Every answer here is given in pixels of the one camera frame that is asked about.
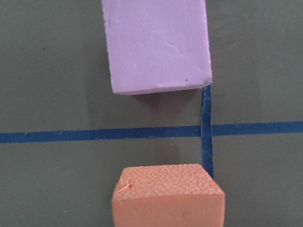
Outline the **orange foam block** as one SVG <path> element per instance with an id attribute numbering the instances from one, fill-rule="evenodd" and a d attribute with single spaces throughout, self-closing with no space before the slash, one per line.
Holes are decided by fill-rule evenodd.
<path id="1" fill-rule="evenodd" d="M 112 214 L 116 227 L 222 227 L 225 193 L 200 164 L 127 167 Z"/>

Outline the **blue tape line lengthwise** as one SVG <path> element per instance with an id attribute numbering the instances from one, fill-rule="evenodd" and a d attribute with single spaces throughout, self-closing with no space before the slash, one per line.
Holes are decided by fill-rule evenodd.
<path id="1" fill-rule="evenodd" d="M 214 178 L 213 163 L 213 133 L 212 133 L 212 87 L 208 85 L 204 88 L 201 121 L 201 142 L 203 168 Z"/>

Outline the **pink foam block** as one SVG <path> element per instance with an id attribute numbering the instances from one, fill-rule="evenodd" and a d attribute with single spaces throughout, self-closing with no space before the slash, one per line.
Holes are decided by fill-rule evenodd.
<path id="1" fill-rule="evenodd" d="M 212 83 L 204 0 L 102 1 L 111 87 L 142 95 Z"/>

